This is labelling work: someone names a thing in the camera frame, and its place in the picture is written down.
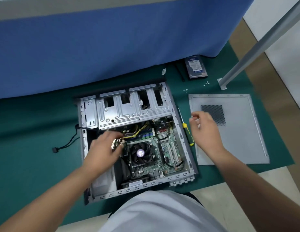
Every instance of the tile floor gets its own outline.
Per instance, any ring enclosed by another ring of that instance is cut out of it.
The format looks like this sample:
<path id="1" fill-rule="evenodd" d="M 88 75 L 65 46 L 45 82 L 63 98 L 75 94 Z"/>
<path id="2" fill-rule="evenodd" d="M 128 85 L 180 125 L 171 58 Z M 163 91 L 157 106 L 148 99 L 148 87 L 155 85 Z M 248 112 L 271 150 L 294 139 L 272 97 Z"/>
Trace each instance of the tile floor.
<path id="1" fill-rule="evenodd" d="M 261 173 L 260 176 L 300 205 L 300 193 L 287 167 Z M 255 231 L 226 183 L 192 191 L 206 209 L 230 232 Z M 109 214 L 61 226 L 57 232 L 96 232 Z"/>

